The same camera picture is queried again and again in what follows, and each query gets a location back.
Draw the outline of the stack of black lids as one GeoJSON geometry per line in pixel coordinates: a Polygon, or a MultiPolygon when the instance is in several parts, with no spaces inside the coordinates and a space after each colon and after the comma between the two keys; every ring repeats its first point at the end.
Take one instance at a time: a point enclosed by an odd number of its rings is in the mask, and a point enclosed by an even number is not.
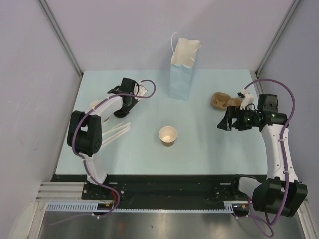
{"type": "Polygon", "coordinates": [[[124,118],[129,114],[129,111],[117,110],[114,112],[115,117],[117,118],[124,118]]]}

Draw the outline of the aluminium frame post left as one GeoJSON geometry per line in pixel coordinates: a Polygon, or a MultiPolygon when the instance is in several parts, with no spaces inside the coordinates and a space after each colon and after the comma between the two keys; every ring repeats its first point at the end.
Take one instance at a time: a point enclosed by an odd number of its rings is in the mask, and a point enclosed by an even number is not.
{"type": "Polygon", "coordinates": [[[81,67],[63,33],[61,30],[61,27],[56,20],[53,11],[51,10],[48,2],[46,0],[37,0],[37,3],[42,10],[44,16],[46,17],[50,27],[53,30],[53,33],[55,34],[56,38],[58,39],[59,43],[62,46],[62,49],[64,50],[67,58],[70,60],[71,65],[73,66],[74,70],[76,71],[77,75],[80,77],[80,79],[83,78],[83,71],[81,70],[81,67]]]}

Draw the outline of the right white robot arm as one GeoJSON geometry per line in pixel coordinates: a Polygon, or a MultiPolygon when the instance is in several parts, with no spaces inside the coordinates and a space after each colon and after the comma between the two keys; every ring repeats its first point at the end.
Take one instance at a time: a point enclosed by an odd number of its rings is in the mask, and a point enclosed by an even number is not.
{"type": "Polygon", "coordinates": [[[254,96],[243,91],[238,94],[238,100],[239,106],[227,106],[217,127],[224,131],[258,128],[266,149],[267,177],[264,182],[259,182],[248,176],[239,176],[230,187],[230,195],[236,200],[249,196],[256,211],[292,217],[308,190],[299,182],[292,166],[289,129],[285,125],[288,117],[278,112],[276,95],[260,94],[257,105],[254,105],[254,96]]]}

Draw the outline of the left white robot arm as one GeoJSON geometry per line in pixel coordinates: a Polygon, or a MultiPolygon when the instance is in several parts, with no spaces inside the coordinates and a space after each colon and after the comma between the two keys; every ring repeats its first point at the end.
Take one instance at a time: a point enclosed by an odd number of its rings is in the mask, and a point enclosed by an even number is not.
{"type": "Polygon", "coordinates": [[[71,114],[67,144],[85,167],[88,182],[94,184],[93,194],[99,199],[109,196],[110,186],[104,181],[107,172],[97,153],[102,147],[102,124],[112,114],[125,117],[144,96],[147,89],[130,78],[123,78],[120,85],[107,92],[106,97],[86,111],[75,110],[71,114]]]}

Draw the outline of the brown paper coffee cup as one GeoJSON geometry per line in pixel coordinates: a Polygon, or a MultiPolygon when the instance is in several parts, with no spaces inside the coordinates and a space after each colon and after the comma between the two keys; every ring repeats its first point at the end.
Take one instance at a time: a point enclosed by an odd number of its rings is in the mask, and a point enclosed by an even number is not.
{"type": "Polygon", "coordinates": [[[171,147],[177,139],[177,131],[172,126],[165,126],[159,131],[159,138],[164,146],[171,147]]]}

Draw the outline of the aluminium frame post right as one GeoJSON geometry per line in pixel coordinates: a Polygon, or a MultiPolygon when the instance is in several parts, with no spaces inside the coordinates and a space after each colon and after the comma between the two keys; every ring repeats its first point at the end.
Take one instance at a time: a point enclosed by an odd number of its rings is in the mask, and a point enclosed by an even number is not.
{"type": "Polygon", "coordinates": [[[283,37],[287,27],[289,26],[291,20],[293,19],[295,13],[297,12],[299,6],[303,0],[293,0],[292,3],[290,4],[283,20],[281,21],[274,37],[272,38],[270,45],[268,46],[265,54],[263,55],[257,69],[254,71],[254,74],[256,77],[259,77],[260,74],[262,73],[266,63],[270,59],[272,53],[274,52],[276,46],[278,45],[279,41],[283,37]]]}

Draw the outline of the aluminium frame post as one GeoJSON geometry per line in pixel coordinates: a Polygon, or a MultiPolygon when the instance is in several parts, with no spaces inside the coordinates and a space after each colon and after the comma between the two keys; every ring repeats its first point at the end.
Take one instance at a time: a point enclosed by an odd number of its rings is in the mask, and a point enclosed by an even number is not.
{"type": "Polygon", "coordinates": [[[291,20],[293,19],[295,13],[297,12],[299,6],[303,0],[293,0],[292,3],[290,4],[283,20],[281,21],[274,37],[272,38],[270,45],[268,46],[265,54],[263,55],[257,69],[254,71],[254,74],[256,77],[259,77],[260,74],[262,73],[266,63],[270,59],[272,53],[274,52],[276,46],[278,45],[279,41],[283,37],[287,27],[289,26],[291,20]]]}
{"type": "Polygon", "coordinates": [[[61,27],[56,20],[53,11],[51,10],[48,2],[46,0],[37,0],[37,3],[42,10],[44,16],[46,17],[50,27],[53,30],[53,33],[55,34],[56,38],[58,39],[59,43],[62,46],[62,49],[64,50],[67,58],[70,60],[71,65],[73,66],[74,70],[76,71],[77,75],[80,77],[80,79],[83,78],[83,71],[81,70],[81,67],[63,33],[61,30],[61,27]]]}

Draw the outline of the brown pulp cup carrier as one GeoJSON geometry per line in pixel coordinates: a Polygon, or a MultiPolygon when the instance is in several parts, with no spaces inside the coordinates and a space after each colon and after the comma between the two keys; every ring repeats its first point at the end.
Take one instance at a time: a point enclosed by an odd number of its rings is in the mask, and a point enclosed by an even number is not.
{"type": "Polygon", "coordinates": [[[210,104],[215,109],[226,110],[228,106],[241,106],[242,100],[240,97],[232,98],[230,95],[223,92],[215,92],[211,98],[210,104]]]}

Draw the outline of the light blue paper bag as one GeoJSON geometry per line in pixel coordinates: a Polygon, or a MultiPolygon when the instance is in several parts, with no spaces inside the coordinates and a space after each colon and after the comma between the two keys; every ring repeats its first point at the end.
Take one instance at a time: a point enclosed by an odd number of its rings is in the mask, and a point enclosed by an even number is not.
{"type": "Polygon", "coordinates": [[[170,62],[169,96],[177,100],[187,101],[190,94],[192,71],[195,65],[199,40],[179,37],[175,32],[171,37],[172,57],[170,62]]]}

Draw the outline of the stack of paper cups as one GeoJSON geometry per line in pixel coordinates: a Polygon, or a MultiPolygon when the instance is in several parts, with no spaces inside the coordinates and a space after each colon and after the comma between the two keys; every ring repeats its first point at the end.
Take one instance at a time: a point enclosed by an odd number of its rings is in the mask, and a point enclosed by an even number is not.
{"type": "Polygon", "coordinates": [[[100,102],[100,100],[95,100],[93,101],[90,105],[89,108],[94,108],[98,103],[100,102]]]}

